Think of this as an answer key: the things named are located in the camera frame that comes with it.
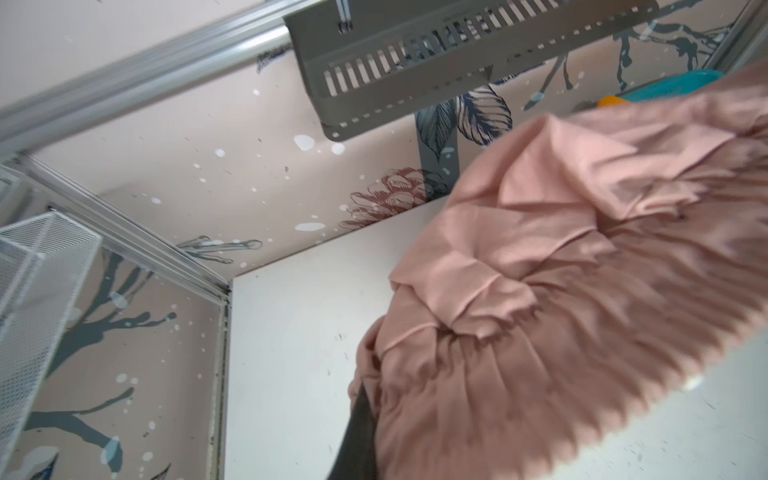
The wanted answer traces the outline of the pink shorts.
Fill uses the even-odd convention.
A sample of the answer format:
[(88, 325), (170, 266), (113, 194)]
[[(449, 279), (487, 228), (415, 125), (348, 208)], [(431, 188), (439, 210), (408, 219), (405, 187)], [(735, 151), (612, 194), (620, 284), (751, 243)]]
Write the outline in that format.
[(383, 479), (537, 479), (767, 325), (767, 66), (495, 141), (361, 341)]

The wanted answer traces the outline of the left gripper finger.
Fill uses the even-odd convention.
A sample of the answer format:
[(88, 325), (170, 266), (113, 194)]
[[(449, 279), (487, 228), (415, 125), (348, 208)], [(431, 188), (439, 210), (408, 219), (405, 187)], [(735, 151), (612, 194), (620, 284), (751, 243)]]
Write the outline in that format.
[(328, 480), (376, 480), (378, 467), (375, 450), (376, 420), (363, 386), (351, 411), (350, 419)]

